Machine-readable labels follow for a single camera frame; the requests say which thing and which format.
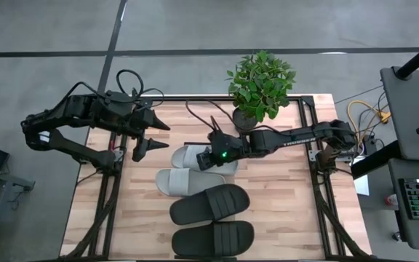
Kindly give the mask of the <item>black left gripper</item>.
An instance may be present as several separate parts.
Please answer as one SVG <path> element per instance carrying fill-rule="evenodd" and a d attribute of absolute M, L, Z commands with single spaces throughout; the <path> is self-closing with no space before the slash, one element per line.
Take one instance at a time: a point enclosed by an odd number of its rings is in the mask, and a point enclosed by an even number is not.
<path fill-rule="evenodd" d="M 170 127 L 158 118 L 154 110 L 142 108 L 134 110 L 130 114 L 129 132 L 132 138 L 143 137 L 145 130 L 149 127 L 153 127 L 158 130 L 170 130 Z M 137 139 L 136 146 L 132 152 L 132 160 L 134 162 L 139 162 L 145 157 L 148 151 L 168 147 L 168 144 L 159 142 L 152 138 Z"/>

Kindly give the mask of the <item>black slide sandal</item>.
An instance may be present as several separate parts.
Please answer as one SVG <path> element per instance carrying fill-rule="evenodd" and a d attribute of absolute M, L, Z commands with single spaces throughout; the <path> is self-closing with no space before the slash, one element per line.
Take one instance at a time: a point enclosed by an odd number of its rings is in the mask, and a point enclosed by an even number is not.
<path fill-rule="evenodd" d="M 248 193 L 235 184 L 223 184 L 184 197 L 169 208 L 173 223 L 187 225 L 219 221 L 245 211 L 250 205 Z"/>
<path fill-rule="evenodd" d="M 254 242 L 254 226 L 247 221 L 220 221 L 180 229 L 172 236 L 176 255 L 220 258 L 241 255 Z"/>

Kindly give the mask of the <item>grey slide sandal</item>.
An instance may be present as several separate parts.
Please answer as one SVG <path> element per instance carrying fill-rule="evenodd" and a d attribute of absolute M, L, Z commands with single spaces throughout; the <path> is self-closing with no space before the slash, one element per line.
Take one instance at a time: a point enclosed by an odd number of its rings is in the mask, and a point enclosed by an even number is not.
<path fill-rule="evenodd" d="M 239 163 L 237 161 L 224 164 L 221 167 L 213 166 L 209 168 L 208 170 L 201 171 L 199 169 L 196 155 L 204 152 L 207 148 L 210 149 L 210 146 L 206 146 L 206 145 L 182 146 L 173 153 L 171 157 L 171 164 L 174 168 L 189 168 L 197 172 L 214 173 L 214 174 L 219 174 L 223 176 L 232 176 L 236 174 L 239 167 Z"/>
<path fill-rule="evenodd" d="M 156 174 L 156 187 L 169 197 L 187 197 L 226 183 L 222 175 L 189 168 L 163 169 Z"/>

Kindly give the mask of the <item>black plant pot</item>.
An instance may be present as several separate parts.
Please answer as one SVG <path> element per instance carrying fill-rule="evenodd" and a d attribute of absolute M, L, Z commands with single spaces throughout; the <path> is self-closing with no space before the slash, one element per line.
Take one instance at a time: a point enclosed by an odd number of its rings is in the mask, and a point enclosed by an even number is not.
<path fill-rule="evenodd" d="M 265 118 L 275 119 L 290 104 L 287 93 L 297 72 L 270 52 L 245 55 L 226 73 L 228 94 L 234 99 L 232 119 L 240 130 L 251 130 Z"/>

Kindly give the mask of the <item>black power strip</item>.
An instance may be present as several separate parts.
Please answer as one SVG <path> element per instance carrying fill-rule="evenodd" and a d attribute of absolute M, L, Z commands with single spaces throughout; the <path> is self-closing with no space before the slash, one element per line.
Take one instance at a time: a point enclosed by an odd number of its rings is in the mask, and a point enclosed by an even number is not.
<path fill-rule="evenodd" d="M 377 151 L 376 139 L 374 135 L 365 135 L 362 140 L 363 155 L 369 156 Z"/>

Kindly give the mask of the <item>black metal bar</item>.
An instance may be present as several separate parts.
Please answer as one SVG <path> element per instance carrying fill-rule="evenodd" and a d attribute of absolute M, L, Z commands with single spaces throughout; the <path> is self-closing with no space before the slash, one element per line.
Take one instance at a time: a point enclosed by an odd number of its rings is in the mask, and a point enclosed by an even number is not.
<path fill-rule="evenodd" d="M 384 146 L 375 153 L 366 156 L 363 160 L 351 165 L 351 173 L 353 179 L 367 175 L 369 172 L 387 164 L 390 159 L 400 159 L 402 157 L 399 142 L 394 142 Z"/>

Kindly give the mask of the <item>grey desk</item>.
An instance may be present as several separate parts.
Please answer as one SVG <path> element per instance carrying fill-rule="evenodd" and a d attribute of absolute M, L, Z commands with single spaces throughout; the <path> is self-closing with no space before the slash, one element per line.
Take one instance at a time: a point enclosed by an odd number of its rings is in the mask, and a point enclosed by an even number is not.
<path fill-rule="evenodd" d="M 388 168 L 391 176 L 391 181 L 394 187 L 394 193 L 398 199 L 398 213 L 396 214 L 399 233 L 404 242 L 413 248 L 419 250 L 419 220 L 409 219 L 405 205 L 403 203 L 403 196 L 399 179 L 419 178 L 419 162 L 407 161 L 403 159 L 391 159 L 388 162 Z"/>
<path fill-rule="evenodd" d="M 401 155 L 405 159 L 419 160 L 419 71 L 401 80 L 395 76 L 393 68 L 383 68 L 380 76 Z"/>

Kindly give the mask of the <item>white paper sheet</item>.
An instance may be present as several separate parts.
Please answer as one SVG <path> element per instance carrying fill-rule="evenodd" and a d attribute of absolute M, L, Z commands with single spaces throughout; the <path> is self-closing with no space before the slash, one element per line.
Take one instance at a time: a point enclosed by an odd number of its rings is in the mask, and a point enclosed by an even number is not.
<path fill-rule="evenodd" d="M 357 162 L 360 162 L 361 160 L 365 159 L 364 156 L 357 156 L 350 166 L 352 167 Z M 370 195 L 370 187 L 369 187 L 369 181 L 368 181 L 368 175 L 363 175 L 360 178 L 354 178 L 354 185 L 357 194 L 363 195 L 363 196 L 369 196 Z"/>

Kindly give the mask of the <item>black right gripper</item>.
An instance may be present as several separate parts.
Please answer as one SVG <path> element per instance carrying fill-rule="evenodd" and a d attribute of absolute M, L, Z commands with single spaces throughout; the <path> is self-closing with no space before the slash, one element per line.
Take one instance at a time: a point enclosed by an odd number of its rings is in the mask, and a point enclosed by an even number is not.
<path fill-rule="evenodd" d="M 213 131 L 208 135 L 211 150 L 196 155 L 201 171 L 208 170 L 216 164 L 226 164 L 240 159 L 246 159 L 250 153 L 247 143 L 241 137 L 234 137 L 222 131 Z"/>

